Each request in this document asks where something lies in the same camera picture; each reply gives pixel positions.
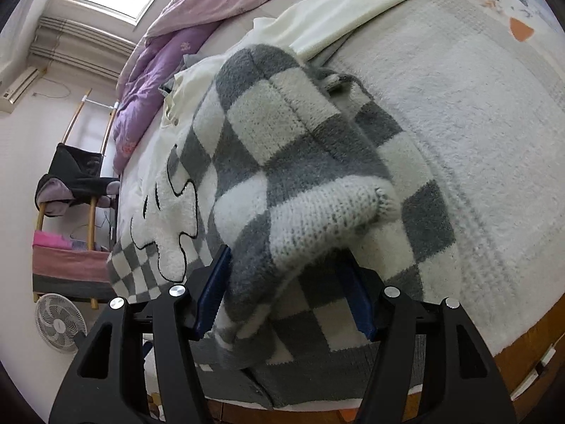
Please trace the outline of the purple floral duvet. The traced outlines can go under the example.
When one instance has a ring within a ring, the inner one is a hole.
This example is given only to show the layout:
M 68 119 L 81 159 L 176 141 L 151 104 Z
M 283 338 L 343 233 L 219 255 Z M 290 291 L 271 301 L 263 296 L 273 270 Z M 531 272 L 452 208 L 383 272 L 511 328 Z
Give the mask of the purple floral duvet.
M 161 108 L 159 87 L 195 55 L 222 21 L 269 0 L 171 0 L 125 62 L 117 82 L 119 108 L 112 127 L 113 169 L 122 173 Z

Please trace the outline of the wooden clothes rack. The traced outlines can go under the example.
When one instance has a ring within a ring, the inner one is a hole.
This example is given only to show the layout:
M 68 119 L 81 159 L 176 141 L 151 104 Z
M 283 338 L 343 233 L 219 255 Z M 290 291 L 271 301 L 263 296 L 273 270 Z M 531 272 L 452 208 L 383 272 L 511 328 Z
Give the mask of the wooden clothes rack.
M 101 104 L 109 110 L 109 119 L 100 150 L 91 152 L 68 143 L 85 104 L 97 102 L 90 99 L 89 93 L 84 94 L 55 148 L 48 171 L 37 183 L 31 276 L 36 299 L 54 293 L 71 301 L 87 301 L 96 310 L 114 297 L 105 268 L 109 251 L 97 242 L 96 216 L 97 210 L 114 207 L 120 188 L 117 178 L 101 174 L 117 106 Z M 48 232 L 43 228 L 46 218 L 62 218 L 78 206 L 88 208 L 86 239 Z

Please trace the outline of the grey white checkered cardigan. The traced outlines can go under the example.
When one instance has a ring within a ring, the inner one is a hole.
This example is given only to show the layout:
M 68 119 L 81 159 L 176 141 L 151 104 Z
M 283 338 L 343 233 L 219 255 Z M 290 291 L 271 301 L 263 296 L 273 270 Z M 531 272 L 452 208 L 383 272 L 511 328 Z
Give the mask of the grey white checkered cardigan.
M 377 352 L 355 265 L 423 301 L 460 291 L 444 197 L 357 78 L 270 45 L 227 59 L 108 259 L 114 291 L 158 297 L 221 246 L 232 273 L 192 346 L 204 392 L 266 408 L 359 399 Z

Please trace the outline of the white jacket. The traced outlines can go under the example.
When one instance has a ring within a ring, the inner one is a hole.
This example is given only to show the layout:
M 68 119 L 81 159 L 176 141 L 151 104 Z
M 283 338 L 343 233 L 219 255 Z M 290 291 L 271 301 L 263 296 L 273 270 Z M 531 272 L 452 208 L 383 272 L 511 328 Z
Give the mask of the white jacket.
M 255 44 L 288 49 L 302 60 L 323 51 L 343 35 L 405 0 L 302 0 L 276 18 L 260 17 L 238 43 L 225 53 L 202 59 L 175 76 L 172 93 L 165 100 L 163 129 L 184 125 L 225 61 Z

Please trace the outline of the white wall air conditioner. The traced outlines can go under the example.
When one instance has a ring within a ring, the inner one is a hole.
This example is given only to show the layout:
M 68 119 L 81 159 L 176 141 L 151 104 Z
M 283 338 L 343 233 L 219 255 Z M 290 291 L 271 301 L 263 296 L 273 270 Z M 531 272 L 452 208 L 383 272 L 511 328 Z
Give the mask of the white wall air conditioner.
M 0 110 L 6 113 L 12 113 L 15 110 L 16 105 L 19 104 L 19 101 L 21 101 L 22 97 L 26 95 L 30 87 L 34 85 L 43 75 L 43 69 L 28 67 L 2 93 Z

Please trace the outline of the pink striped towel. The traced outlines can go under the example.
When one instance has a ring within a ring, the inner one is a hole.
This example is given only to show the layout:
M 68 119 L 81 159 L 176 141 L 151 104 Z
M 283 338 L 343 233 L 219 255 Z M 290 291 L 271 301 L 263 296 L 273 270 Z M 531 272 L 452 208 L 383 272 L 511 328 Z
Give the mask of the pink striped towel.
M 54 232 L 34 231 L 32 238 L 32 291 L 55 293 L 73 301 L 102 301 L 116 294 L 106 269 L 109 252 Z

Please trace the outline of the black grey hanging jacket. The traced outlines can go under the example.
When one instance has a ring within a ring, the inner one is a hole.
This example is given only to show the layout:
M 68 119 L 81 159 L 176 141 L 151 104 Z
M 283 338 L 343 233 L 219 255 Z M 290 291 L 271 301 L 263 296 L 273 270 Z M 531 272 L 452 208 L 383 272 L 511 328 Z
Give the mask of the black grey hanging jacket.
M 109 208 L 112 198 L 119 193 L 120 180 L 101 176 L 103 156 L 78 147 L 59 143 L 51 166 L 38 181 L 35 190 L 35 206 L 49 217 L 64 216 L 70 207 L 89 204 Z

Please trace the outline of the white standing fan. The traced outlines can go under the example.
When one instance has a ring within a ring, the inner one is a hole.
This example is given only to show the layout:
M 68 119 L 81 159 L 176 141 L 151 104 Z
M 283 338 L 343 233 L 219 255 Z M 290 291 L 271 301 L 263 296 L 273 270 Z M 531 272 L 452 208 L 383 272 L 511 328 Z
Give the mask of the white standing fan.
M 75 337 L 88 333 L 81 311 L 67 297 L 55 293 L 38 298 L 35 303 L 35 326 L 45 343 L 64 353 L 76 352 Z

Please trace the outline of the white fuzzy bed blanket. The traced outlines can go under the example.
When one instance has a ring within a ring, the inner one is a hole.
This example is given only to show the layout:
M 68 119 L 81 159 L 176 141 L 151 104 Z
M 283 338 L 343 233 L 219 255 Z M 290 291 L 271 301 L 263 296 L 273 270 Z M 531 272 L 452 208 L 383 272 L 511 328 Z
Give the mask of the white fuzzy bed blanket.
M 509 347 L 564 292 L 562 32 L 519 42 L 477 0 L 409 0 L 360 28 L 331 65 L 414 139 L 456 238 L 424 262 L 382 258 L 392 228 L 355 255 L 426 301 L 454 292 L 490 349 Z

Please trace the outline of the left grey curtain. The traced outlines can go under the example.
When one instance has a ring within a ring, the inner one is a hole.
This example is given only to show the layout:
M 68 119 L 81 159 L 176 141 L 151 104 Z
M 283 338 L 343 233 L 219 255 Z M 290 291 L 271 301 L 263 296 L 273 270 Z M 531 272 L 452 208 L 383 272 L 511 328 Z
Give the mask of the left grey curtain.
M 29 54 L 116 81 L 135 44 L 74 20 L 41 16 Z

